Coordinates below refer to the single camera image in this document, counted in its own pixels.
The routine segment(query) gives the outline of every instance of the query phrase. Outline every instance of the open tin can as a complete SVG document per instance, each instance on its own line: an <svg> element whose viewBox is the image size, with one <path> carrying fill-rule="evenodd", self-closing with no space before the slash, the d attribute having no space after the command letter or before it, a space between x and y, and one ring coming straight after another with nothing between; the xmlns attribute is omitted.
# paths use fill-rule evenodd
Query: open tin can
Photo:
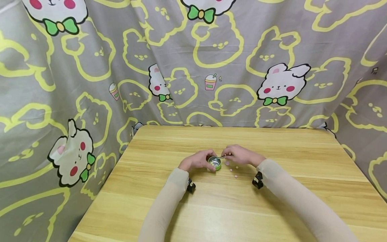
<svg viewBox="0 0 387 242"><path fill-rule="evenodd" d="M207 162L210 163L211 165L214 165L215 171L220 170L220 168L222 167L222 162L219 157L216 157L216 156L207 157Z"/></svg>

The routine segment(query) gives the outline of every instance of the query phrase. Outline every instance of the wooden table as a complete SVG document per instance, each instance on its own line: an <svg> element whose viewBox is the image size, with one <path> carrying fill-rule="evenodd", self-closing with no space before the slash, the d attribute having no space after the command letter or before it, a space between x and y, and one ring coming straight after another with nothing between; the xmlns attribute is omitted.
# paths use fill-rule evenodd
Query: wooden table
<svg viewBox="0 0 387 242"><path fill-rule="evenodd" d="M150 125L137 132L69 241L136 241L148 209L180 161L202 149L220 155L229 144L278 161L360 241L386 241L386 203L324 130ZM286 205L266 188L252 186L255 174L250 166L225 164L215 174L191 172L196 191L183 197L165 241L313 241Z"/></svg>

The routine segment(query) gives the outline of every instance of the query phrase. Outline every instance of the hand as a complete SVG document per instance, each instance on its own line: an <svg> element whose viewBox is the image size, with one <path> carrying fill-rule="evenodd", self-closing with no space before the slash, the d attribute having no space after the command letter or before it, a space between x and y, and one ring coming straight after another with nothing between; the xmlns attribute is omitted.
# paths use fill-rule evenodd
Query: hand
<svg viewBox="0 0 387 242"><path fill-rule="evenodd" d="M224 155L226 155L226 160L230 160L240 165L250 164L254 167L259 166L259 164L266 159L263 155L243 148L237 144L228 145L226 149L223 150L221 156Z"/></svg>
<svg viewBox="0 0 387 242"><path fill-rule="evenodd" d="M183 159L183 161L178 166L179 169L182 169L186 172L189 172L191 168L208 168L211 171L215 171L215 167L207 162L207 156L217 156L212 149L198 151L195 154L188 156Z"/></svg>

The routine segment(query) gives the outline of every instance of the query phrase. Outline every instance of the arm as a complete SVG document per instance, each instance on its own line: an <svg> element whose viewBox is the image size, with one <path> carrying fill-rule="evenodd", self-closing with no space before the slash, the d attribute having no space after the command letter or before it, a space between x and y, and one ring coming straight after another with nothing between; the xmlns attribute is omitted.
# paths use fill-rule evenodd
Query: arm
<svg viewBox="0 0 387 242"><path fill-rule="evenodd" d="M142 224L138 242L163 242L177 205L183 198L188 186L188 171L195 168L215 167L206 161L206 157L216 156L213 150L199 151L185 158L168 177L164 187L154 200Z"/></svg>
<svg viewBox="0 0 387 242"><path fill-rule="evenodd" d="M188 172L175 168L154 200L142 224L138 242L162 242L188 184Z"/></svg>
<svg viewBox="0 0 387 242"><path fill-rule="evenodd" d="M264 160L257 171L262 172L264 185L296 212L317 241L358 241L332 209L276 162Z"/></svg>

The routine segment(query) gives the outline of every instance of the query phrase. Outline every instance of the gray curtain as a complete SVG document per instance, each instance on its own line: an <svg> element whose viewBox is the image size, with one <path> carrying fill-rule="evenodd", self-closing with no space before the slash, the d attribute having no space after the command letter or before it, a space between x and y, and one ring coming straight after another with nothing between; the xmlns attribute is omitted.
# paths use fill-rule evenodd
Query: gray curtain
<svg viewBox="0 0 387 242"><path fill-rule="evenodd" d="M2 241L66 241L143 125L326 129L387 198L386 3L3 0Z"/></svg>

